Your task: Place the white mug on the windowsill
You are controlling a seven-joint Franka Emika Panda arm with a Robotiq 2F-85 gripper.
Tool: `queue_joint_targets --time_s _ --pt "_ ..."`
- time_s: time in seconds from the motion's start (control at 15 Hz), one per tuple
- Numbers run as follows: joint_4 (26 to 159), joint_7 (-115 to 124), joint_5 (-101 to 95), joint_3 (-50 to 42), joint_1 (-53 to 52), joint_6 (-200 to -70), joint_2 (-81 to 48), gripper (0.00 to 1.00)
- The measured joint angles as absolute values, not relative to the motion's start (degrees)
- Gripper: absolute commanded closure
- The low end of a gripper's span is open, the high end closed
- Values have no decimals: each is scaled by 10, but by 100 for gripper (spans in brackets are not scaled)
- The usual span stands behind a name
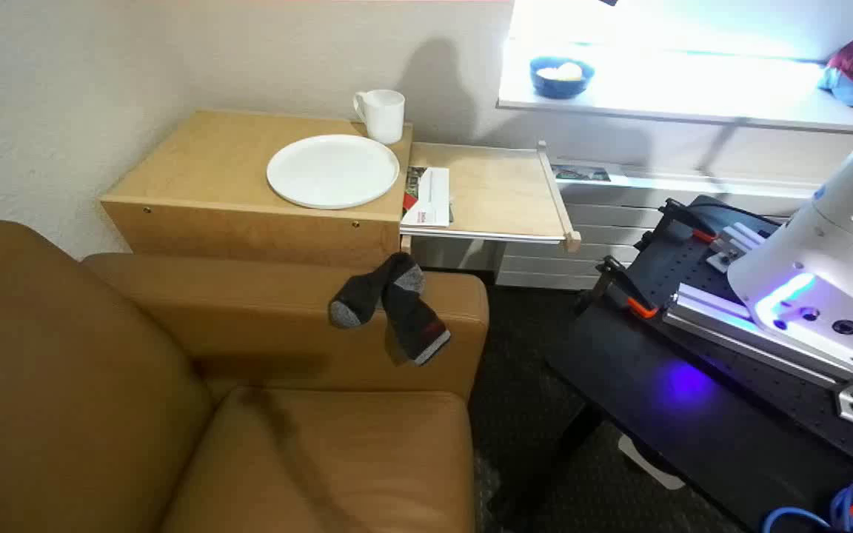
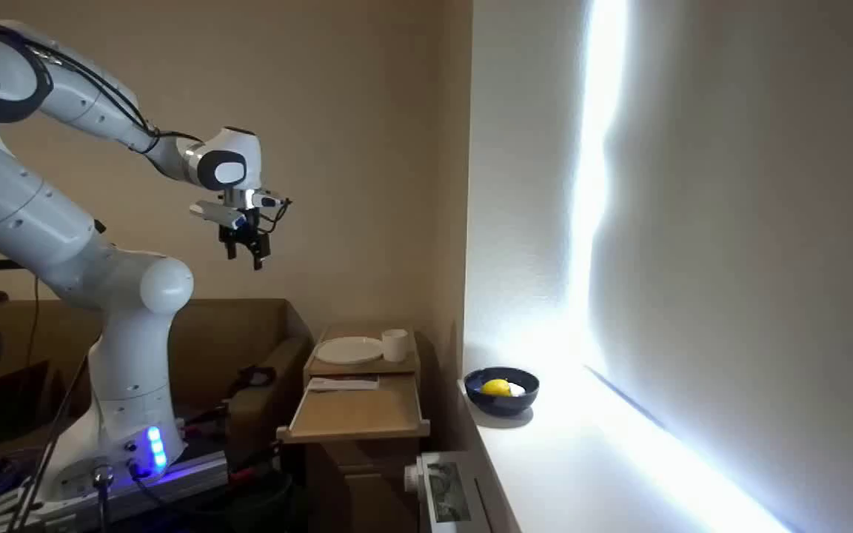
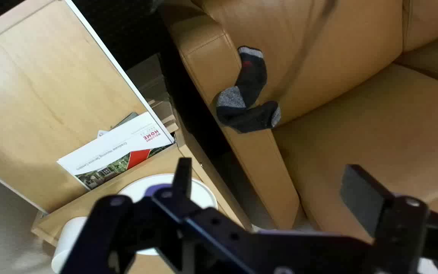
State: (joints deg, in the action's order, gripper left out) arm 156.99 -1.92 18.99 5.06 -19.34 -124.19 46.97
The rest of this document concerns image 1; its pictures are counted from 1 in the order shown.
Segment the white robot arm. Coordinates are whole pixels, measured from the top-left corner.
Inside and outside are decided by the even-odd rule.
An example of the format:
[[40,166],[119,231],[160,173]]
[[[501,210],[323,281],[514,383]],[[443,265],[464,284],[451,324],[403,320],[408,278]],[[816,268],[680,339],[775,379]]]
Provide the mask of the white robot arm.
[[759,326],[853,372],[853,155],[729,284]]

